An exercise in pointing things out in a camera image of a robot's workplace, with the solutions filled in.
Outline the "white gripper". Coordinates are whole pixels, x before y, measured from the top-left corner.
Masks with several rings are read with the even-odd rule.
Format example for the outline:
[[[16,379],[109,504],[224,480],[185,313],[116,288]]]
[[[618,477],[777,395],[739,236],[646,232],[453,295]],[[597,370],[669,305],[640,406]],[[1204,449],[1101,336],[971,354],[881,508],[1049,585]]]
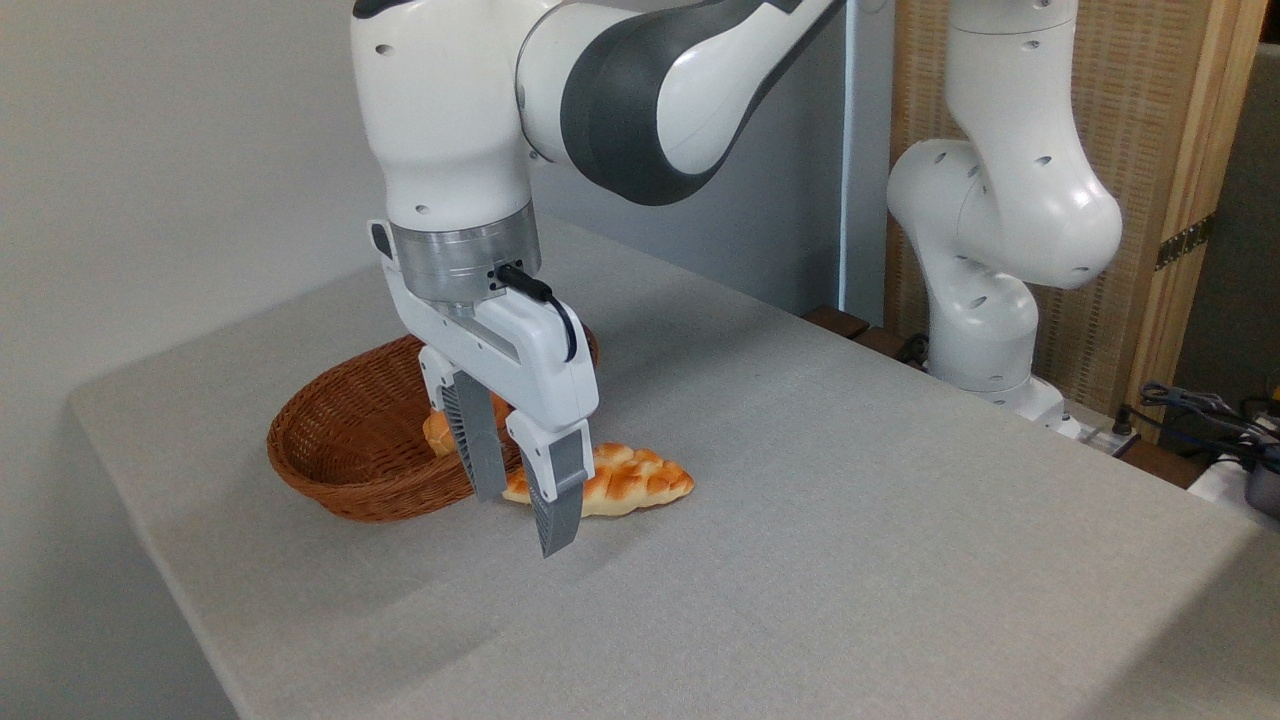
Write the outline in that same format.
[[[428,345],[419,364],[431,406],[445,416],[481,501],[507,487],[489,391],[518,409],[507,430],[520,447],[541,553],[552,556],[573,542],[594,475],[585,419],[599,395],[581,323],[571,310],[558,313],[517,291],[475,304],[468,316],[451,315],[406,287],[389,223],[371,222],[369,233],[401,320]]]

